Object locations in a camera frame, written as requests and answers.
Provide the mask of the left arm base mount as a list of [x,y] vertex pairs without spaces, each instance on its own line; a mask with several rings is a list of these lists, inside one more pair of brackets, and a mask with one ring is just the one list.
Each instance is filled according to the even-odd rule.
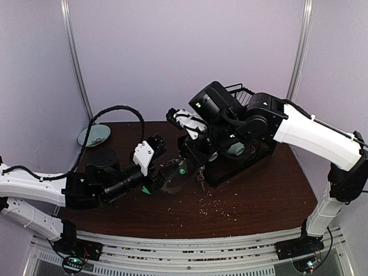
[[62,269],[69,275],[80,273],[88,260],[99,261],[103,245],[99,242],[77,238],[76,226],[61,220],[60,239],[52,241],[52,249],[62,258]]

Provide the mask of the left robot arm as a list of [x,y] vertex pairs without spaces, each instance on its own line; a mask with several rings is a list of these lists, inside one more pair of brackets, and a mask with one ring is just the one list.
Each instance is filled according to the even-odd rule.
[[161,189],[179,160],[156,168],[162,152],[135,149],[130,164],[120,167],[118,154],[103,148],[91,155],[84,172],[36,175],[26,167],[1,164],[1,213],[60,244],[70,255],[78,255],[83,244],[76,226],[68,220],[48,217],[25,200],[54,204],[72,210],[96,209],[101,203],[114,205],[126,193],[142,188],[148,194]]

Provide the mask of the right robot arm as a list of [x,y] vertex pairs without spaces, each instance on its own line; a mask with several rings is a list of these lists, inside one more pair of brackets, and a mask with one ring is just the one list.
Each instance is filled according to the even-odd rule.
[[308,253],[342,206],[357,199],[367,182],[367,145],[358,132],[346,133],[307,113],[288,99],[250,93],[240,103],[237,90],[214,81],[195,95],[191,111],[173,115],[188,136],[182,153],[199,166],[236,143],[254,140],[285,143],[328,160],[331,169],[325,196],[307,218],[305,233],[295,241],[298,253]]

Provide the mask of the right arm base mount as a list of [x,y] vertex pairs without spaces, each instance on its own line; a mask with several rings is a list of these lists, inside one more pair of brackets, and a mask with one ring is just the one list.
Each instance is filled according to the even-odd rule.
[[299,273],[312,273],[319,265],[316,252],[324,249],[322,242],[323,237],[309,236],[306,231],[307,219],[304,220],[301,227],[301,234],[295,239],[279,241],[275,243],[275,250],[278,260],[285,260],[289,258],[298,258],[304,255],[313,254],[313,256],[293,260],[293,267]]

